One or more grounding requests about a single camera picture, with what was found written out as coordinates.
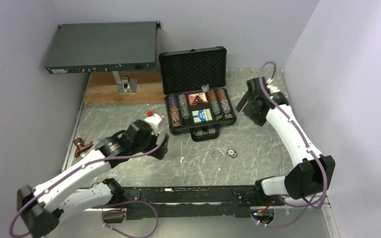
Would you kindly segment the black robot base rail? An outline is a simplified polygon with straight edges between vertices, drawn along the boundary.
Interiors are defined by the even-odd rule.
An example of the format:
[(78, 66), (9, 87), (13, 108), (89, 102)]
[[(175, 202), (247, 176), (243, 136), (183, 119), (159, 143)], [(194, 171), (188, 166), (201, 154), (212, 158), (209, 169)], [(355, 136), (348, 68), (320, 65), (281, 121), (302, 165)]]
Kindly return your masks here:
[(254, 185), (124, 187), (120, 200), (101, 208), (123, 208), (127, 220), (175, 217), (233, 216), (249, 218), (258, 209), (272, 211), (284, 203), (263, 196)]

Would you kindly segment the red black chip stack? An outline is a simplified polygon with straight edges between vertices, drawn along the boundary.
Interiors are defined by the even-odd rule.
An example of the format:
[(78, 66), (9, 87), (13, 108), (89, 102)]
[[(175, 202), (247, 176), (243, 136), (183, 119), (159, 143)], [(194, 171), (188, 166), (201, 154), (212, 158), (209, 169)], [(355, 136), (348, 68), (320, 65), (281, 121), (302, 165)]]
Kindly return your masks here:
[(216, 93), (215, 93), (214, 90), (209, 90), (209, 91), (207, 92), (207, 94), (208, 94), (208, 99), (209, 99), (210, 102), (213, 102), (213, 101), (217, 101), (217, 100), (218, 100), (217, 97), (216, 97)]
[(218, 89), (218, 90), (217, 90), (217, 94), (218, 94), (218, 97), (219, 97), (219, 99), (220, 99), (220, 102), (227, 102), (227, 101), (228, 101), (224, 89), (222, 89), (222, 88), (221, 88), (221, 89)]

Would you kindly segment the multicolour poker chip stack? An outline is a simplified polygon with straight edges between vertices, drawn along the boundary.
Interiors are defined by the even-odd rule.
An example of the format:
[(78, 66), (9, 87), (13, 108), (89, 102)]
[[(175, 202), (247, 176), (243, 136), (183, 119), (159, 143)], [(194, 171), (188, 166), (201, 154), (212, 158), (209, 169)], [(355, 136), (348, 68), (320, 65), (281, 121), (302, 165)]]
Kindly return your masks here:
[(173, 127), (181, 126), (179, 109), (177, 107), (170, 107), (170, 116)]

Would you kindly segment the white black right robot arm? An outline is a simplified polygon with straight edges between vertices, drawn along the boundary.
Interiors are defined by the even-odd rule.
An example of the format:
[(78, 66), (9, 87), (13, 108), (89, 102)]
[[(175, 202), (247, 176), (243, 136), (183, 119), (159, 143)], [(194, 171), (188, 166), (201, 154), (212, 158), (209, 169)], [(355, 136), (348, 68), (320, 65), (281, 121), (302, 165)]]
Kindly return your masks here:
[(248, 80), (247, 86), (236, 111), (243, 112), (257, 125), (269, 123), (285, 145), (293, 165), (286, 176), (255, 182), (256, 204), (265, 206), (273, 196), (301, 199), (327, 192), (335, 168), (333, 157), (323, 155), (308, 139), (283, 93), (273, 92), (266, 80), (259, 77)]

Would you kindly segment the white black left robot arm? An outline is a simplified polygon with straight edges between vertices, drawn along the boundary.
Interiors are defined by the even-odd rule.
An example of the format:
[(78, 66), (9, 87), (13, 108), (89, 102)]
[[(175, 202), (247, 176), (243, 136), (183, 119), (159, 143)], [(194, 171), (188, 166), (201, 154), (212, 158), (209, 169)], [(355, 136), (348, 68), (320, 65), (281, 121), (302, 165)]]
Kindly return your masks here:
[(11, 221), (9, 235), (18, 236), (13, 231), (18, 218), (27, 227), (27, 235), (42, 238), (62, 220), (83, 210), (127, 204), (124, 189), (114, 178), (87, 189), (81, 186), (130, 159), (151, 156), (162, 160), (168, 151), (165, 126), (159, 114), (136, 120), (127, 129), (100, 140), (84, 158), (56, 177), (35, 187), (28, 184), (21, 187), (17, 191), (17, 213)]

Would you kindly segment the blue playing card deck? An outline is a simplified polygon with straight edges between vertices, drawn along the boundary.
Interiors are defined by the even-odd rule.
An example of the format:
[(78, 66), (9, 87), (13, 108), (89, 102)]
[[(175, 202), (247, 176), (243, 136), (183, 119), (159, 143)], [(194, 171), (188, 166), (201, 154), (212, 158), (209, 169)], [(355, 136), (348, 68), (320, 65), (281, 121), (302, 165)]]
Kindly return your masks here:
[(211, 109), (201, 109), (192, 111), (192, 119), (194, 123), (203, 123), (213, 120)]

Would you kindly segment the grey copper clamp tool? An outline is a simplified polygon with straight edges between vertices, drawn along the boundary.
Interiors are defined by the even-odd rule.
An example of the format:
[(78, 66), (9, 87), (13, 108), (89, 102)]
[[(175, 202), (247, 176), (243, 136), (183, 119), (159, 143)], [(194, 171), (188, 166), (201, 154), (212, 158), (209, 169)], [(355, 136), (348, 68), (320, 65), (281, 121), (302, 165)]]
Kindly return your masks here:
[(74, 152), (74, 157), (79, 157), (82, 152), (85, 152), (88, 149), (90, 149), (95, 144), (95, 142), (91, 141), (88, 144), (84, 144), (83, 139), (80, 137), (77, 137), (76, 139), (73, 140), (73, 144), (76, 147)]

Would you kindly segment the green blue right chip stack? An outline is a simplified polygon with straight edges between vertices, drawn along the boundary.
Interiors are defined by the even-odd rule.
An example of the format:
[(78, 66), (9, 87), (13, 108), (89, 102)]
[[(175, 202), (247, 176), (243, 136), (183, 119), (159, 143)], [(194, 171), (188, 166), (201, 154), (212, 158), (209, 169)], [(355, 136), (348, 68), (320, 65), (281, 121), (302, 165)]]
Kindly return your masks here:
[(210, 104), (211, 104), (212, 111), (213, 111), (213, 113), (214, 113), (215, 116), (221, 114), (220, 106), (219, 106), (217, 100), (213, 100), (213, 101), (211, 101)]

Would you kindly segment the grey rack network device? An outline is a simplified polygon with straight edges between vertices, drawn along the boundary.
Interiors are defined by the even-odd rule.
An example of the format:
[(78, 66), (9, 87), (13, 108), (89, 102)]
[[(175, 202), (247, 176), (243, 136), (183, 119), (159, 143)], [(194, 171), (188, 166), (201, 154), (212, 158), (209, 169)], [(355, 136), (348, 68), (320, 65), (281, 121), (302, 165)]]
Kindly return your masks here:
[(50, 74), (154, 70), (159, 21), (59, 25), (44, 61)]

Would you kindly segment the clear round plastic disc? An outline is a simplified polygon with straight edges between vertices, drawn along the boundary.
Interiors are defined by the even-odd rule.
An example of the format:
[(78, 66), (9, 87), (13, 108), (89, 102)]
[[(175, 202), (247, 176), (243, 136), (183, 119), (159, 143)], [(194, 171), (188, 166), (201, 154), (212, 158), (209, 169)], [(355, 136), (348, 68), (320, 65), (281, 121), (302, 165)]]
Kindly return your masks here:
[(215, 150), (211, 153), (211, 159), (216, 164), (221, 164), (225, 161), (225, 153), (221, 150)]

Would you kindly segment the green blue chip stack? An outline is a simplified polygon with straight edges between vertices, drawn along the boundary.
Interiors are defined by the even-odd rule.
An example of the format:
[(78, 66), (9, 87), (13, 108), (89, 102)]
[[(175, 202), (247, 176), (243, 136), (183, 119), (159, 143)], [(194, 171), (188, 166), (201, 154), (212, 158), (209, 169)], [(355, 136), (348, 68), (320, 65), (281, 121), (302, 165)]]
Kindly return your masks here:
[(189, 112), (189, 108), (188, 108), (187, 104), (182, 104), (180, 106), (180, 109), (181, 109), (183, 119), (184, 120), (190, 119), (190, 112)]
[(217, 100), (213, 100), (213, 101), (211, 101), (210, 104), (211, 104), (212, 111), (213, 111), (213, 113), (214, 113), (215, 116), (221, 114), (220, 106), (219, 106)]

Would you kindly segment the clear plastic wrapper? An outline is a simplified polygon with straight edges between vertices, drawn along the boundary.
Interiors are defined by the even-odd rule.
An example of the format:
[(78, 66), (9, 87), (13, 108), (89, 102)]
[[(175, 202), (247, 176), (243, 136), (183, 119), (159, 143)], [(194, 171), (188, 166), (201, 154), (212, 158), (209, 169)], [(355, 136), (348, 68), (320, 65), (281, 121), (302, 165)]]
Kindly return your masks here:
[(208, 92), (209, 91), (209, 85), (207, 85), (207, 84), (206, 85), (202, 85), (201, 89), (202, 89), (203, 92)]

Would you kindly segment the red black far chip stack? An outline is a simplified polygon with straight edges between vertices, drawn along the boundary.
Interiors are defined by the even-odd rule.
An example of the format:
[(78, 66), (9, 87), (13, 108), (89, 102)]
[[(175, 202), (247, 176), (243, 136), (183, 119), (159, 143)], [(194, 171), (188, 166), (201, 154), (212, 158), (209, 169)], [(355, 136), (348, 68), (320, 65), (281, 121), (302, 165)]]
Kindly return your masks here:
[(227, 101), (228, 101), (224, 89), (222, 89), (222, 88), (221, 88), (221, 89), (218, 89), (218, 90), (217, 90), (217, 94), (218, 94), (218, 97), (219, 97), (219, 99), (220, 99), (220, 102), (227, 102)]

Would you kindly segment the black poker set case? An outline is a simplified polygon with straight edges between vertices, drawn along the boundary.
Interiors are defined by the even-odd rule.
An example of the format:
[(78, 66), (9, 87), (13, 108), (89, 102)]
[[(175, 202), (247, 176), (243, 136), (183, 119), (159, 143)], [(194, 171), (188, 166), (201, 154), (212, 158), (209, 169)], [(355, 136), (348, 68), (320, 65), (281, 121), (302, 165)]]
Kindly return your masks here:
[[(165, 52), (158, 56), (160, 72), (162, 77), (162, 87), (165, 94), (165, 107), (168, 114), (169, 130), (173, 135), (190, 134), (195, 142), (215, 139), (220, 134), (220, 128), (233, 125), (236, 114), (232, 108), (231, 99), (226, 86), (226, 62), (227, 50), (223, 46), (191, 49), (187, 51)], [(214, 90), (218, 99), (221, 114), (215, 116), (207, 92), (203, 92), (202, 85), (209, 85), (209, 90)], [(217, 94), (218, 89), (224, 89), (229, 101), (233, 118), (226, 119), (222, 110), (220, 99)], [(185, 94), (190, 112), (190, 119), (184, 120), (182, 117), (179, 99), (180, 94)], [(173, 127), (169, 96), (175, 96), (177, 108), (179, 109), (181, 126)], [(192, 111), (201, 109), (211, 109), (212, 121), (194, 123)]]

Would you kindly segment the grey metal bracket stand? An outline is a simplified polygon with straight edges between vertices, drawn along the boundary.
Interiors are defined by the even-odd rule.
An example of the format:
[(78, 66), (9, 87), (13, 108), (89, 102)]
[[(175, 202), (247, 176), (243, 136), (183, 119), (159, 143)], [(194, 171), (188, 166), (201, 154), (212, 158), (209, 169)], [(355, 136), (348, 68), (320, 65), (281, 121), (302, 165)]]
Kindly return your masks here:
[(118, 84), (118, 93), (136, 93), (137, 91), (137, 79), (130, 79), (129, 76), (121, 76), (119, 71), (112, 72), (115, 82)]

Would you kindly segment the wooden board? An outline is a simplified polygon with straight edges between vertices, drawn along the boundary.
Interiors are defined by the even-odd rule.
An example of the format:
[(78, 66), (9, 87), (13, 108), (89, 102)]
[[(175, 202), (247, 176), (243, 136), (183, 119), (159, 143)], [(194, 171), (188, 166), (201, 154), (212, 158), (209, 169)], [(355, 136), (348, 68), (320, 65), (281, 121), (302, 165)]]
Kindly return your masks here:
[(90, 75), (85, 104), (162, 103), (159, 71), (96, 72)]

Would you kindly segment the purple poker chip stack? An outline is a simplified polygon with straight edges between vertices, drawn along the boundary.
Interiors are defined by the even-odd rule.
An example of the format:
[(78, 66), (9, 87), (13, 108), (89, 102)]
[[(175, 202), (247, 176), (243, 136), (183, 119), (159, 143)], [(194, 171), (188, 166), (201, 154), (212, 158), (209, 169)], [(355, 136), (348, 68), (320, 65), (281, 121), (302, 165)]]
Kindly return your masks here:
[(173, 95), (169, 96), (169, 106), (171, 108), (177, 107), (177, 100), (176, 100), (176, 97)]

